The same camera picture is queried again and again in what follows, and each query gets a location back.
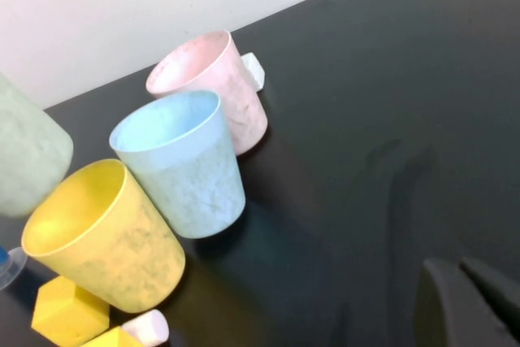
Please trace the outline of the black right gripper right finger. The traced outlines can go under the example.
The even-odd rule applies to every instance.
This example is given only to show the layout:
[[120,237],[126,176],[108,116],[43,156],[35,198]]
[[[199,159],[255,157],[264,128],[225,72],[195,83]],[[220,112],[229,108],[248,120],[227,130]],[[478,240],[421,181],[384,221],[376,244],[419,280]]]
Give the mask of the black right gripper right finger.
[[507,325],[519,325],[519,283],[476,258],[463,258],[460,268],[488,305]]

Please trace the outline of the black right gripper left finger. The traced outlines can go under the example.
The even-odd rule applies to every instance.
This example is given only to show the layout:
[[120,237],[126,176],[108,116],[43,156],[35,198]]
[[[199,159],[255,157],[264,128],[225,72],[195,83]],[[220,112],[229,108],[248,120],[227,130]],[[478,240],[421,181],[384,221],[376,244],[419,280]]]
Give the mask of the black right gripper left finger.
[[510,332],[454,263],[422,264],[414,309],[417,346],[509,346]]

